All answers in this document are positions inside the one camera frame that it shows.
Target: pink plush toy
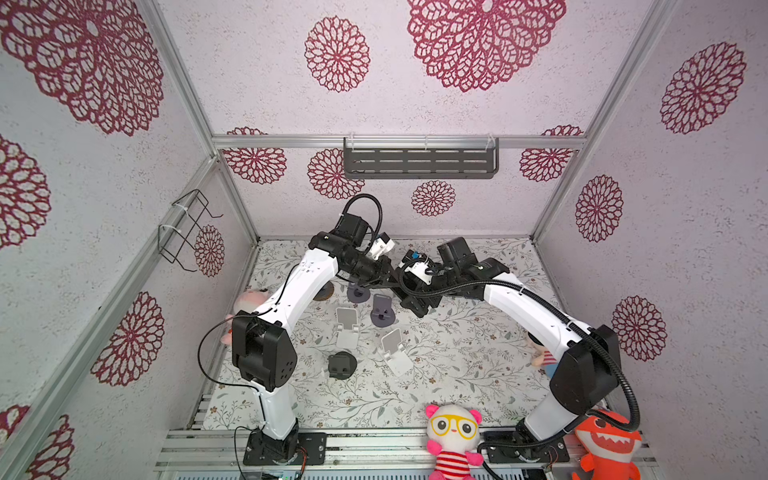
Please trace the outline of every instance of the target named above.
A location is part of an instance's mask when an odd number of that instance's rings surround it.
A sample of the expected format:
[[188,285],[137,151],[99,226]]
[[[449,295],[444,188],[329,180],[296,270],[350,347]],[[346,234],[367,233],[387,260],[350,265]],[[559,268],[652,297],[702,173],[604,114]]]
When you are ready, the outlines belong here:
[[[242,292],[240,296],[237,297],[237,300],[235,300],[235,313],[238,313],[241,310],[249,313],[255,312],[268,298],[270,298],[268,292],[260,292],[259,290],[247,290]],[[227,318],[231,319],[233,316],[234,315],[227,315]],[[232,345],[232,320],[227,322],[227,326],[230,328],[227,330],[227,333],[221,337],[221,342],[224,345]]]
[[469,466],[483,463],[482,455],[475,451],[480,443],[480,412],[458,405],[427,405],[427,418],[427,450],[437,457],[429,480],[475,480]]

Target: floral tablecloth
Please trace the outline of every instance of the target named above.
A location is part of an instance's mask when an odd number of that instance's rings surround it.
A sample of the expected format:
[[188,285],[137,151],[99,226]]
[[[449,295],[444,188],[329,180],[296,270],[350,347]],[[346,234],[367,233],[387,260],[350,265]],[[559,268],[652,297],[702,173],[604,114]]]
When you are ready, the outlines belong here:
[[[438,259],[437,246],[445,240],[399,240],[389,253],[399,260],[406,250],[424,251]],[[526,239],[468,239],[479,260],[494,257],[545,299],[557,304],[541,262]],[[275,289],[306,251],[306,241],[262,243],[250,287]],[[378,328],[371,323],[372,300],[353,304],[346,282],[333,281],[333,296],[311,302],[293,331],[298,366],[289,382],[293,411],[305,428],[421,427],[428,403],[455,402],[477,408],[484,425],[514,425],[548,393],[548,379],[531,367],[533,350],[523,330],[493,306],[476,300],[444,297],[424,318],[393,301],[397,323]],[[328,357],[336,347],[336,308],[354,306],[361,332],[357,370],[347,380],[328,376]],[[376,347],[381,336],[399,328],[414,368],[395,377]],[[222,382],[241,383],[231,364],[231,353],[219,372]],[[205,417],[204,429],[256,428],[259,403],[252,389],[217,386]]]

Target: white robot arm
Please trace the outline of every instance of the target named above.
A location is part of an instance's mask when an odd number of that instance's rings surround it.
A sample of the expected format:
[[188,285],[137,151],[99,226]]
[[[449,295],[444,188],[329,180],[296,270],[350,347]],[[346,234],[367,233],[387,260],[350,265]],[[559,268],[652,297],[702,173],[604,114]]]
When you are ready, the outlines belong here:
[[[276,461],[293,457],[298,435],[285,388],[297,361],[290,335],[310,300],[339,271],[369,288],[390,288],[401,306],[419,317],[430,306],[437,306],[443,295],[463,296],[498,307],[534,335],[560,365],[550,383],[551,393],[517,426],[523,444],[561,435],[585,414],[603,418],[591,408],[622,380],[626,383],[619,366],[617,337],[611,329],[594,329],[564,315],[526,291],[498,261],[477,261],[461,237],[438,248],[441,263],[409,250],[395,270],[384,254],[394,245],[385,233],[373,239],[368,250],[358,250],[369,226],[348,214],[348,207],[336,228],[312,238],[289,278],[257,311],[240,312],[233,320],[233,364],[259,389],[265,418],[262,442],[270,443],[267,449]],[[371,254],[374,245],[375,254]],[[621,385],[626,393],[629,385]],[[638,422],[639,410],[634,419]]]

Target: plush doll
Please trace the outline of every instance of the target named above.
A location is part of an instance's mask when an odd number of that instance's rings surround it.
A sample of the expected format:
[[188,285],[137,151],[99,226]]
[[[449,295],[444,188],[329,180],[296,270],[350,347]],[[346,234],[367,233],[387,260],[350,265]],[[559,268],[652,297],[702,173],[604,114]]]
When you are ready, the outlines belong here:
[[[270,298],[270,295],[267,291],[246,290],[237,297],[237,300],[235,300],[234,311],[235,313],[240,311],[255,312],[268,298]],[[227,318],[231,319],[233,316],[234,315],[227,315]],[[221,342],[224,345],[232,345],[232,320],[227,322],[227,326],[229,326],[229,329],[227,330],[227,333],[221,337]]]
[[[615,412],[604,412],[619,422],[627,419]],[[589,417],[576,427],[576,437],[587,454],[581,457],[581,468],[592,472],[592,480],[640,480],[640,471],[632,463],[632,455],[640,448],[637,432],[625,432],[598,417]],[[577,474],[572,480],[580,480]]]
[[536,354],[531,360],[531,366],[534,366],[537,369],[543,369],[544,373],[546,373],[549,378],[552,378],[554,371],[558,369],[558,361],[550,351],[547,350],[547,347],[530,333],[528,334],[528,345],[536,349]]
[[469,466],[483,463],[482,455],[475,451],[480,443],[480,412],[458,405],[428,405],[427,418],[427,450],[437,457],[429,480],[475,480]]

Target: panda plush toy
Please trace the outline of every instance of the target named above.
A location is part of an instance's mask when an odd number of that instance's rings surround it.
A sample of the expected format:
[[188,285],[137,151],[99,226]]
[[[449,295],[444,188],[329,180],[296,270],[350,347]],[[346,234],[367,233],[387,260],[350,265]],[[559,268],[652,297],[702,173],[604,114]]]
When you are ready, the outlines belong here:
[[482,455],[475,451],[480,443],[480,412],[458,405],[429,405],[426,412],[427,450],[437,457],[429,480],[475,480],[469,466],[483,463]]

